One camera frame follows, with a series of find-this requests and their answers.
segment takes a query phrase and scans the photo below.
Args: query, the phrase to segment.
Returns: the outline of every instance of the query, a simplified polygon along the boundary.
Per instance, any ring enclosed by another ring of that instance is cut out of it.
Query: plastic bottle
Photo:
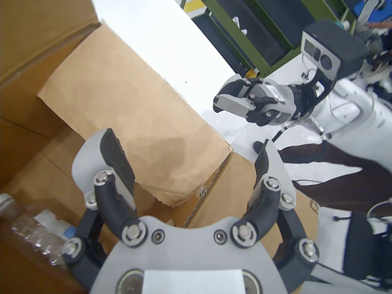
[[[6,193],[0,194],[0,220],[3,242],[17,249],[44,272],[55,276],[72,292],[80,292],[80,285],[67,271],[61,257],[61,249],[73,237],[75,227],[45,208],[21,206]]]

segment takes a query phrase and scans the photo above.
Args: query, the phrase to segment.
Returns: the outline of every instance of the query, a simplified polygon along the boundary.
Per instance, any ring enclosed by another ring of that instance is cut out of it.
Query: robotic hand
[[[319,257],[293,210],[296,193],[271,141],[256,162],[256,181],[243,217],[226,217],[197,229],[138,217],[135,175],[111,129],[91,136],[78,152],[72,175],[86,211],[62,250],[73,276],[93,294],[241,293],[230,287],[236,271],[242,293],[290,293],[308,279]],[[283,244],[273,259],[260,239],[277,222]],[[98,236],[105,223],[119,239],[106,255]],[[195,274],[196,283],[187,281]],[[208,282],[202,276],[208,274]]]
[[[280,85],[269,79],[243,79],[237,74],[214,98],[214,111],[234,113],[258,126],[298,123],[311,115],[338,80],[358,71],[368,55],[366,45],[327,20],[304,29],[301,52],[317,66],[309,83]],[[323,86],[320,95],[317,83]]]

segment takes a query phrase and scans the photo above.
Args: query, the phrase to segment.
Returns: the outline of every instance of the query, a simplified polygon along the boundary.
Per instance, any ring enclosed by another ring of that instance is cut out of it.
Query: person
[[[262,143],[256,141],[254,150],[259,153]],[[295,188],[315,200],[322,207],[367,214],[375,204],[392,197],[392,174],[375,161],[354,157],[326,141],[286,147],[279,151],[284,163],[308,164],[328,162],[362,168],[361,171],[339,176],[316,185],[300,185]],[[392,216],[392,204],[378,206],[372,214]]]

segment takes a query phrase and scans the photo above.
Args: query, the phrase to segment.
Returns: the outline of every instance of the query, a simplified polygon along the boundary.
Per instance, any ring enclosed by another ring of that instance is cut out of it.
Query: bottle cap
[[[14,198],[7,194],[7,193],[1,193],[0,194],[0,213],[12,202],[14,202]]]

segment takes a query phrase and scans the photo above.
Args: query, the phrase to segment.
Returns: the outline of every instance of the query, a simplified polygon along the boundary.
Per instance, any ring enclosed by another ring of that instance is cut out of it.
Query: metal screw
[[[132,224],[126,232],[126,236],[131,240],[139,238],[139,235],[140,229],[137,224]]]
[[[69,242],[64,245],[63,252],[67,255],[72,255],[77,250],[77,245],[73,242]]]
[[[310,263],[315,263],[318,261],[317,250],[315,247],[315,243],[308,239],[301,239],[299,242],[299,250],[301,255]]]
[[[236,225],[231,227],[231,236],[233,241],[242,248],[248,248],[256,243],[257,232],[254,226],[247,222],[241,224],[239,227]]]
[[[75,258],[81,251],[81,240],[80,238],[71,238],[66,241],[66,243],[61,248],[61,253],[63,255],[69,255],[71,258]]]
[[[277,189],[280,186],[280,182],[276,178],[269,177],[266,180],[266,185],[273,188],[273,189]]]
[[[280,195],[280,198],[282,199],[283,203],[294,204],[294,198],[288,193],[282,193],[282,195]]]
[[[153,235],[151,236],[152,242],[157,245],[162,243],[164,239],[165,239],[165,233],[161,229],[155,230],[153,232]]]
[[[240,239],[246,241],[252,239],[253,232],[246,224],[242,224],[238,228],[238,235]]]
[[[107,173],[105,171],[99,172],[97,177],[96,177],[96,180],[99,183],[106,182],[108,179],[109,179],[109,177],[108,177],[108,175],[107,175]]]
[[[308,257],[311,257],[316,253],[316,248],[311,243],[304,244],[303,250]]]
[[[97,209],[97,201],[96,201],[94,192],[90,193],[89,195],[86,196],[85,204],[86,204],[86,207],[91,210]]]
[[[218,245],[224,245],[227,242],[227,234],[223,230],[214,232],[214,240]]]

